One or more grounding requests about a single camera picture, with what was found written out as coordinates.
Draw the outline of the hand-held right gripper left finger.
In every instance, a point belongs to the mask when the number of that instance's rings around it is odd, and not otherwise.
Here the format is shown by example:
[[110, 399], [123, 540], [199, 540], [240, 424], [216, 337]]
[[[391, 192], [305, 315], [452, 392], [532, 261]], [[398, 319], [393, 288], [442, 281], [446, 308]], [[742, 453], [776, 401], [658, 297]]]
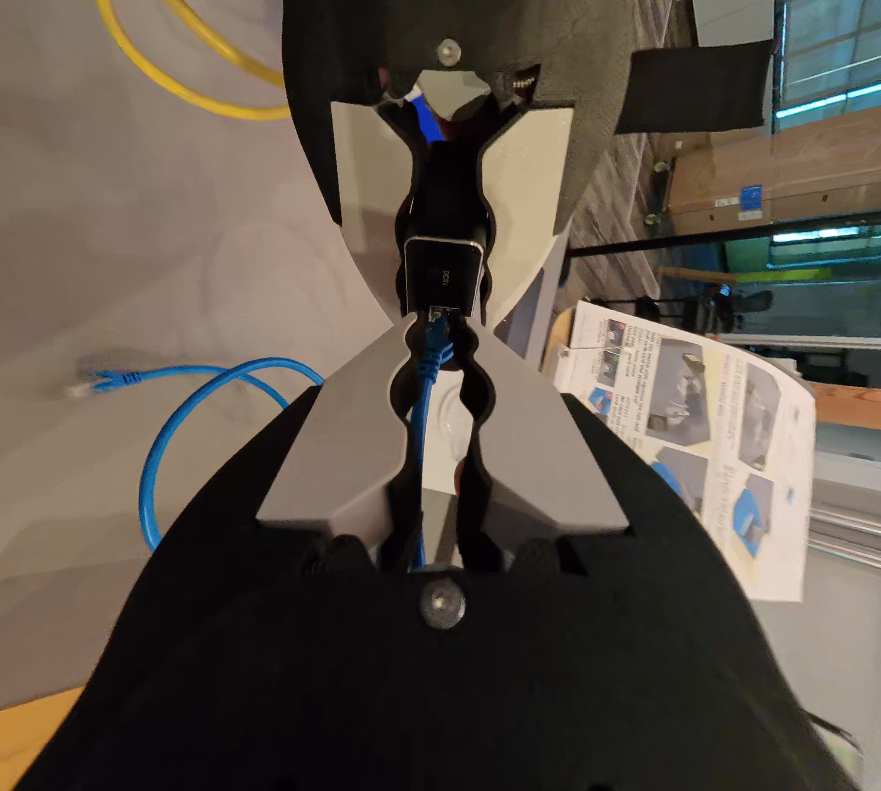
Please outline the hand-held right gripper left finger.
[[257, 512], [272, 533], [339, 536], [408, 572], [423, 523], [420, 397], [425, 314], [410, 313], [318, 390]]

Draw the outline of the printed instruction sheet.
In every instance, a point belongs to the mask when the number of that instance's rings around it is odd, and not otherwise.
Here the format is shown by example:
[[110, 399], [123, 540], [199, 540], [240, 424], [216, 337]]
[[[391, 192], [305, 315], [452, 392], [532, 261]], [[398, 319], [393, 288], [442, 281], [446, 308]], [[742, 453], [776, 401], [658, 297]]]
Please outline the printed instruction sheet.
[[583, 301], [545, 373], [677, 493], [750, 600], [803, 600], [817, 419], [799, 376]]

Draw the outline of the green panel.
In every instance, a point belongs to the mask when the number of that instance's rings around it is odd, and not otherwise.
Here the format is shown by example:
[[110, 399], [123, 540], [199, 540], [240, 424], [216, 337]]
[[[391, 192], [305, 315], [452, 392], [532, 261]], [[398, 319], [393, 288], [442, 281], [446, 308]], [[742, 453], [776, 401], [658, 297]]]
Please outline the green panel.
[[880, 276], [879, 227], [784, 233], [723, 245], [740, 283], [852, 283]]

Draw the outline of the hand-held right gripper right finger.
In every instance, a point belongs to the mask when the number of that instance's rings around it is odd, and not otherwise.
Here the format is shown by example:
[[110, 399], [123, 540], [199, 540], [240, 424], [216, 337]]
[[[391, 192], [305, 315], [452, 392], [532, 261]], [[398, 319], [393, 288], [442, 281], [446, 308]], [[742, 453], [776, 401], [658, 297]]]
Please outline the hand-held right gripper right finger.
[[464, 570], [497, 573], [534, 539], [616, 535], [629, 526], [563, 396], [484, 328], [452, 316], [450, 339], [472, 417], [457, 501]]

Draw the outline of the black ethernet splitter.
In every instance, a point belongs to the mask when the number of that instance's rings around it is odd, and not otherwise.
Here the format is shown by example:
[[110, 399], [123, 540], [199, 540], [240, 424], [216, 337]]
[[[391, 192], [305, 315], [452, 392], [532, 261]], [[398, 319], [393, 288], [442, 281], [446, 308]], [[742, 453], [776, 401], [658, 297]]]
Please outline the black ethernet splitter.
[[464, 139], [434, 141], [417, 169], [411, 202], [396, 221], [402, 312], [440, 308], [485, 318], [495, 224], [479, 155]]

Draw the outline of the black wheeled chair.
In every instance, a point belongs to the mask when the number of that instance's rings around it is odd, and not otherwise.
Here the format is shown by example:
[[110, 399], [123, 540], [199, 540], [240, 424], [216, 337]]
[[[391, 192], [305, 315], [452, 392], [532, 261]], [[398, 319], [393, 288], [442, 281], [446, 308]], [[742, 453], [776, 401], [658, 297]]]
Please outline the black wheeled chair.
[[742, 294], [727, 285], [680, 298], [630, 301], [634, 314], [653, 323], [670, 323], [692, 334], [726, 334], [743, 327], [747, 314], [768, 312], [775, 301], [771, 290]]

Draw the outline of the black pole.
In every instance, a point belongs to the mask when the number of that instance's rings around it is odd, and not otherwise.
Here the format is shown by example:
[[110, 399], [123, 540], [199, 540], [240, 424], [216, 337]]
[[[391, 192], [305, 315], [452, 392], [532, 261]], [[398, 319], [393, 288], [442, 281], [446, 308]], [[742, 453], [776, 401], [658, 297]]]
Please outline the black pole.
[[745, 227], [717, 232], [657, 236], [644, 240], [622, 241], [594, 246], [568, 247], [567, 259], [614, 256], [665, 250], [679, 246], [697, 246], [729, 241], [767, 238], [775, 234], [801, 234], [810, 231], [825, 231], [835, 228], [863, 227], [880, 224], [880, 211], [861, 214], [843, 214], [828, 217], [813, 217], [769, 224], [750, 224]]

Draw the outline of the window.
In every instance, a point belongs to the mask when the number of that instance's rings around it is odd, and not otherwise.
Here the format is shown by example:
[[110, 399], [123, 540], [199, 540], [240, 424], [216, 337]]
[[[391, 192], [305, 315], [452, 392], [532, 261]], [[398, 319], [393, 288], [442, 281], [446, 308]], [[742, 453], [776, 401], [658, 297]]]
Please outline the window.
[[880, 105], [880, 0], [776, 0], [774, 133]]

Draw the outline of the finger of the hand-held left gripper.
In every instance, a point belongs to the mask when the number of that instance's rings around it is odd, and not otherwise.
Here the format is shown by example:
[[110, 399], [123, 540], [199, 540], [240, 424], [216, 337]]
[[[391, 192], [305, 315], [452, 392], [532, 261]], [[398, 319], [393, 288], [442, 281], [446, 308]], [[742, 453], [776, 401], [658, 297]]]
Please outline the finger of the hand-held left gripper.
[[341, 235], [377, 303], [397, 321], [402, 258], [395, 224], [412, 190], [412, 153], [377, 109], [333, 102], [331, 118]]
[[486, 260], [491, 290], [485, 325], [490, 330], [523, 297], [556, 241], [573, 116], [570, 107], [528, 111], [483, 152], [482, 191], [495, 229]]

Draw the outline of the large cardboard box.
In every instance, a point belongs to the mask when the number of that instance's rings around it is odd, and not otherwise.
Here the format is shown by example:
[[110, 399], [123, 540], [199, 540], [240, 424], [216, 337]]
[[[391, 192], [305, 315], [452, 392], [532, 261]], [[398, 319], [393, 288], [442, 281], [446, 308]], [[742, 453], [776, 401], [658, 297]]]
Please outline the large cardboard box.
[[877, 212], [880, 108], [677, 158], [665, 211], [677, 235]]

